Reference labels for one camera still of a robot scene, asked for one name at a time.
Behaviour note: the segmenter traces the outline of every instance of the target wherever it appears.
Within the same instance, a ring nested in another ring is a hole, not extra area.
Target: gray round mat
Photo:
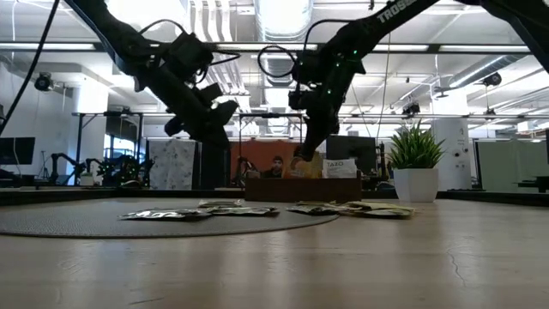
[[[249,207],[280,207],[276,217],[215,216],[202,221],[120,221],[119,215],[161,208],[195,208],[197,199],[120,198],[0,208],[0,234],[58,238],[167,238],[259,233],[329,222],[337,215],[308,216],[285,211],[288,204],[244,202]]]

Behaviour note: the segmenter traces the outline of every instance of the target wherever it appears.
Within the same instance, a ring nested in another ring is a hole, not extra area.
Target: white pot
[[[438,170],[436,168],[395,169],[395,188],[398,198],[408,203],[432,203],[437,198]]]

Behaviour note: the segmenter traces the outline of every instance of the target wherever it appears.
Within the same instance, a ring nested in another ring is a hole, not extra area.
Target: white column
[[[89,82],[73,92],[73,101],[75,102],[75,112],[105,112],[109,101],[108,88],[98,82]],[[87,123],[91,117],[85,117],[83,123]],[[69,156],[76,157],[76,142],[78,138],[78,117],[73,117],[71,121],[71,137],[69,144]],[[103,158],[103,149],[106,133],[106,117],[96,117],[91,120],[85,128],[82,129],[80,161],[88,158]],[[67,168],[68,173],[72,173],[72,167]]]
[[[468,114],[467,95],[460,89],[447,93],[448,97],[433,98],[435,114]],[[468,122],[466,119],[435,119],[432,129],[437,142],[444,141],[444,156],[438,162],[438,189],[471,189],[471,155]]]

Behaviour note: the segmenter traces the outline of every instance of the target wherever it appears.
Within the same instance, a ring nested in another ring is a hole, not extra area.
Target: monitor
[[[376,139],[362,136],[330,136],[326,139],[326,159],[355,159],[364,174],[377,170]]]
[[[34,137],[0,138],[0,164],[16,165],[17,161],[20,165],[33,164],[35,140]]]

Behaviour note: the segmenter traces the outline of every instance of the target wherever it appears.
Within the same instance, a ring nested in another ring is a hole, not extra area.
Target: man
[[[279,155],[276,155],[273,158],[271,169],[269,169],[266,172],[263,172],[262,178],[282,178],[283,164],[284,164],[284,161],[282,160],[282,157]]]

